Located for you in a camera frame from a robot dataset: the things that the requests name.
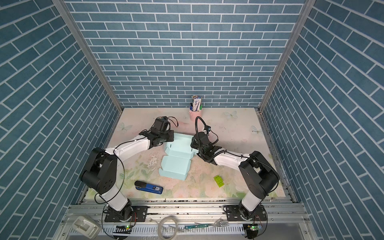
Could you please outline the light blue paper box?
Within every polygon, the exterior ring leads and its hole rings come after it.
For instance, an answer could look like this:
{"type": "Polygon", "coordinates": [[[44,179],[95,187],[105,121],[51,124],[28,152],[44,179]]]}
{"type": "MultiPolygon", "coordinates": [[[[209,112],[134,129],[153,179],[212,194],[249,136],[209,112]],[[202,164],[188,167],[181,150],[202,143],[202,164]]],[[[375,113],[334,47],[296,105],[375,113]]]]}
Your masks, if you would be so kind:
{"type": "Polygon", "coordinates": [[[193,136],[174,133],[174,141],[166,142],[166,155],[162,158],[159,174],[162,177],[185,181],[191,167],[191,159],[198,150],[191,148],[193,136]]]}

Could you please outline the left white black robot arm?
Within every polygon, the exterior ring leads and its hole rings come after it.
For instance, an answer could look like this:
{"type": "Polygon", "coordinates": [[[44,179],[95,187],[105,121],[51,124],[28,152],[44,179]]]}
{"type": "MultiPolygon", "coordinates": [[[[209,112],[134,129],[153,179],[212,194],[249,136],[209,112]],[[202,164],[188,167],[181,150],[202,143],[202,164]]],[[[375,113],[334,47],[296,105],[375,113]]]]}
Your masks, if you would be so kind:
{"type": "Polygon", "coordinates": [[[83,167],[80,180],[99,194],[115,220],[130,221],[134,216],[131,201],[121,192],[122,187],[116,184],[118,164],[140,152],[173,141],[173,130],[145,131],[116,147],[105,150],[94,148],[83,167]]]}

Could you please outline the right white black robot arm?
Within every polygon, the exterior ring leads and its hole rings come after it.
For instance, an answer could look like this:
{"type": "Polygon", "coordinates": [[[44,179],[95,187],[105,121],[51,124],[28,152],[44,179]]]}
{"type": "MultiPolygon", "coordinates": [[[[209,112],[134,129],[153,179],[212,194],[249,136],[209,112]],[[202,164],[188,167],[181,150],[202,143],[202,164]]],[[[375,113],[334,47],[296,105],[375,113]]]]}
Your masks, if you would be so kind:
{"type": "Polygon", "coordinates": [[[198,132],[192,138],[191,148],[207,163],[225,166],[239,171],[249,189],[239,203],[241,216],[249,220],[256,215],[258,205],[278,186],[280,176],[262,153],[232,153],[215,146],[205,132],[198,132]]]}

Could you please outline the green plastic block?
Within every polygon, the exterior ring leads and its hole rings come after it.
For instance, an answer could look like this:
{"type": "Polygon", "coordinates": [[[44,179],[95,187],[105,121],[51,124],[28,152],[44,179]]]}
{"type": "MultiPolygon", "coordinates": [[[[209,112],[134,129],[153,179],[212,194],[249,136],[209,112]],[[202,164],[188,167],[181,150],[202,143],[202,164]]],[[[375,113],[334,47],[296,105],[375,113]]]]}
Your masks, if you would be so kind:
{"type": "Polygon", "coordinates": [[[215,180],[215,182],[216,182],[216,184],[218,185],[219,188],[221,188],[221,187],[223,187],[225,185],[222,177],[219,176],[219,175],[214,176],[214,180],[215,180]]]}

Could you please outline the pink pen holder cup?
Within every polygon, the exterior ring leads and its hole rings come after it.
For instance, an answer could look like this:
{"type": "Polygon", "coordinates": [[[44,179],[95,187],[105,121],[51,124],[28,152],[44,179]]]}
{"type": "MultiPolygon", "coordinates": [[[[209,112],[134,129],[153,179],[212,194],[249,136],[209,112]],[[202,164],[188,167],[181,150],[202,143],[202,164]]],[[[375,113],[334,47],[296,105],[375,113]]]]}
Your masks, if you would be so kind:
{"type": "Polygon", "coordinates": [[[202,110],[196,111],[196,112],[189,110],[190,120],[194,122],[197,117],[202,116],[202,112],[203,112],[202,110]]]}

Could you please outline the blue black stapler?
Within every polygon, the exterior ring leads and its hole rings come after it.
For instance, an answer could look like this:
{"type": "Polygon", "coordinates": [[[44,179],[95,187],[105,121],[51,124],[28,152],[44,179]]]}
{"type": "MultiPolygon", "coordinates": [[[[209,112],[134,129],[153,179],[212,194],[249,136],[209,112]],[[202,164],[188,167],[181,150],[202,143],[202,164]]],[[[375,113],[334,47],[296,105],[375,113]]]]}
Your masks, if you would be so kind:
{"type": "Polygon", "coordinates": [[[164,189],[163,187],[155,186],[142,181],[135,181],[135,188],[139,191],[158,194],[158,195],[161,195],[164,189]]]}

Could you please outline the metal fork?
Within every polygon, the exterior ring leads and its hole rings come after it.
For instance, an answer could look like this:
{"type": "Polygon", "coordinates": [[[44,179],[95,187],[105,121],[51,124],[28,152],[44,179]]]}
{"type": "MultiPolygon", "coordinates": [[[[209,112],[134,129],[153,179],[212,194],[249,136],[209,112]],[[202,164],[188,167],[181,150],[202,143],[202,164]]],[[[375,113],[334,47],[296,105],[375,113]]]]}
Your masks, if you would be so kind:
{"type": "Polygon", "coordinates": [[[222,228],[227,227],[229,225],[228,221],[224,221],[222,218],[216,220],[212,224],[201,224],[201,223],[195,223],[197,228],[209,228],[209,227],[215,227],[215,228],[222,228]]]}

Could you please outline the white plastic holder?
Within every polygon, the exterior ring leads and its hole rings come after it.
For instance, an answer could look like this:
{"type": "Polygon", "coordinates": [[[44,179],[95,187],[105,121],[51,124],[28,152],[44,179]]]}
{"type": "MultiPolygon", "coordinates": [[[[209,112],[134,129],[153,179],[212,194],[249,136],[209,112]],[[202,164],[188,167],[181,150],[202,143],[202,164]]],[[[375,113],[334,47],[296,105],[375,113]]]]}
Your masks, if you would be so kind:
{"type": "Polygon", "coordinates": [[[72,228],[88,239],[95,239],[102,230],[97,222],[87,216],[78,216],[72,223],[72,228]]]}

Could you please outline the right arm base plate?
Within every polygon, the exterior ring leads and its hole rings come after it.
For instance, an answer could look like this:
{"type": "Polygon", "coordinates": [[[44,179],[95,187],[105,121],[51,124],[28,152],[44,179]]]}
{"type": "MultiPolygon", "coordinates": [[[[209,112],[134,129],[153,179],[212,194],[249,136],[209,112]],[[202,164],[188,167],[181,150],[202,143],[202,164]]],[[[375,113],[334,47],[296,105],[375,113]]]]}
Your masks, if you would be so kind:
{"type": "Polygon", "coordinates": [[[266,221],[267,211],[263,205],[258,205],[253,211],[248,211],[241,203],[239,205],[224,205],[224,213],[229,222],[266,221]]]}

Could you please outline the green handled tool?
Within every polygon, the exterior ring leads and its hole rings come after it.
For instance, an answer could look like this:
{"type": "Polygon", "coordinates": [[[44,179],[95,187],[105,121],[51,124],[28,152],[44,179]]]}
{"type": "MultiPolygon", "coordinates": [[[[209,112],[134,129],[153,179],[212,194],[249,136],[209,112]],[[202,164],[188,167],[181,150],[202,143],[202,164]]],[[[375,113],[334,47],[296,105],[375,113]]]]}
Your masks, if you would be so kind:
{"type": "Polygon", "coordinates": [[[210,227],[210,226],[211,226],[210,224],[186,225],[186,226],[185,226],[185,230],[208,228],[208,227],[210,227]]]}

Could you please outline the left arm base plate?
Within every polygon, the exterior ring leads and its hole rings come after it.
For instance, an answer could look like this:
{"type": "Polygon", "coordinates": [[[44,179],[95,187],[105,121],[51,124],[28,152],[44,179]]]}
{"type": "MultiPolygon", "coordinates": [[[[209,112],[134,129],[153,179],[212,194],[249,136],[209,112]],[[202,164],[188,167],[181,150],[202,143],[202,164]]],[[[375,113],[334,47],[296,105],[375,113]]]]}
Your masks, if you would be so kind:
{"type": "Polygon", "coordinates": [[[116,211],[111,207],[107,207],[103,210],[105,215],[104,221],[107,223],[119,223],[119,222],[145,222],[148,207],[147,206],[127,206],[121,211],[116,211]]]}

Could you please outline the aluminium frame rail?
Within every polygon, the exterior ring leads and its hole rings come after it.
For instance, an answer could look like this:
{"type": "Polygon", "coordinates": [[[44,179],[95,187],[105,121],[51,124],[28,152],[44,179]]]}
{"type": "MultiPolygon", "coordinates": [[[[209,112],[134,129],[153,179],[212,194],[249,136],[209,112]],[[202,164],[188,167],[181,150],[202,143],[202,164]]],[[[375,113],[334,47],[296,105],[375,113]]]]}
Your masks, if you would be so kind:
{"type": "Polygon", "coordinates": [[[270,229],[275,224],[285,224],[300,229],[300,236],[306,240],[316,240],[317,236],[304,205],[286,200],[264,200],[256,208],[254,217],[241,216],[235,199],[228,200],[135,200],[132,205],[133,217],[125,222],[107,213],[107,208],[85,202],[71,205],[66,213],[55,240],[67,240],[70,234],[77,234],[81,229],[80,217],[92,219],[100,228],[99,234],[105,236],[150,236],[157,234],[157,226],[166,217],[175,219],[179,228],[194,223],[213,224],[217,220],[228,222],[224,227],[206,227],[185,230],[185,234],[232,234],[243,232],[245,224],[257,224],[263,229],[270,229]]]}

